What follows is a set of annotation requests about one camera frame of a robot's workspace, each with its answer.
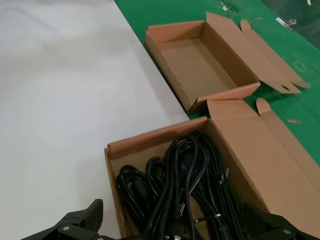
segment green mat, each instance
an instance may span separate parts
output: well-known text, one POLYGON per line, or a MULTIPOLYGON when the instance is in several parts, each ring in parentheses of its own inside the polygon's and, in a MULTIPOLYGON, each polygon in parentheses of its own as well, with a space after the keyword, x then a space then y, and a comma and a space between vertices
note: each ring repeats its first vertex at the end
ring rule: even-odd
POLYGON ((223 10, 221 0, 116 0, 116 3, 142 43, 146 26, 205 20, 206 11, 231 18, 238 26, 241 19, 248 20, 253 29, 311 84, 311 88, 300 89, 301 94, 287 95, 263 84, 245 101, 256 108, 256 99, 265 98, 320 165, 320 51, 295 31, 280 25, 275 20, 277 16, 263 3, 225 0, 227 11, 223 10), (289 123, 287 119, 299 120, 300 124, 289 123))

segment empty cardboard box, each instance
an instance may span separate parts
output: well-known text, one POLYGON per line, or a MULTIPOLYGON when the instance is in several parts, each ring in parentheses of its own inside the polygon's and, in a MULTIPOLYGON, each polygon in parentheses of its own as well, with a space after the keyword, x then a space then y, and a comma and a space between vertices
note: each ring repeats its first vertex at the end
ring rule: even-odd
POLYGON ((260 81, 283 94, 300 93, 291 79, 223 16, 207 13, 206 21, 149 26, 145 45, 187 113, 201 111, 207 100, 248 97, 260 81))

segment green work surface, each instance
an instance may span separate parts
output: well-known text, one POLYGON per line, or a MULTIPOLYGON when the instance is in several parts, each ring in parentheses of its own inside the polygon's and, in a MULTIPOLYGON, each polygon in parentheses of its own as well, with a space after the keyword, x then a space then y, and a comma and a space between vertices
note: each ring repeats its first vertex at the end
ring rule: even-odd
POLYGON ((245 101, 256 109, 256 99, 265 98, 320 165, 320 51, 295 31, 280 25, 275 20, 277 16, 263 3, 225 0, 226 11, 221 0, 116 0, 116 3, 142 43, 147 26, 205 20, 206 11, 231 18, 238 26, 242 19, 248 20, 311 88, 300 89, 301 94, 280 94, 262 84, 245 101), (287 119, 300 123, 289 123, 287 119))
POLYGON ((261 0, 282 20, 296 20, 294 30, 320 50, 320 1, 261 0))

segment clamp jaw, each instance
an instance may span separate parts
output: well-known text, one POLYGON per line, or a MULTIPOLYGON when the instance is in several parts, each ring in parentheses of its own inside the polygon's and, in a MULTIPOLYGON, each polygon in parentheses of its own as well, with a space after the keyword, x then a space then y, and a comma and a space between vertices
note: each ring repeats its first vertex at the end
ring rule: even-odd
POLYGON ((243 223, 252 240, 320 240, 298 230, 283 216, 263 212, 249 202, 243 207, 243 223))
POLYGON ((22 240, 114 240, 99 235, 104 214, 104 203, 96 199, 85 210, 67 213, 55 226, 22 240))

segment white table surface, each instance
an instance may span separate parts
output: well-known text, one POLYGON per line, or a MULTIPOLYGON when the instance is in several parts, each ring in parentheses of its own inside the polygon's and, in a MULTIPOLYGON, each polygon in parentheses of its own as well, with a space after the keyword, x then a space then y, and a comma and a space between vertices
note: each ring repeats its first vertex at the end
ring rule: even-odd
POLYGON ((188 120, 116 4, 0 3, 0 239, 104 201, 119 238, 104 148, 188 120))

